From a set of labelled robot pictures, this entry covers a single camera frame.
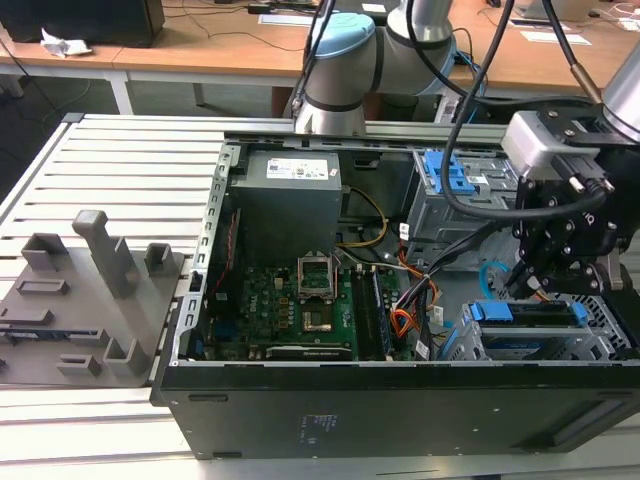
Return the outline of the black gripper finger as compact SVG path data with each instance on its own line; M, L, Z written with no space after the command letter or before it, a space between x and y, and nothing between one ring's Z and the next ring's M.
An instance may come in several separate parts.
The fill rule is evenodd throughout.
M549 209L571 200L561 181L519 179L515 207L517 210ZM554 261L562 255L563 245L572 229L567 217L517 220L512 233L518 240L518 261L506 281L508 289L538 289L554 270Z
M595 258L571 258L564 251L552 259L522 260L522 296L542 289L546 293L606 296L623 290L621 251L614 248Z

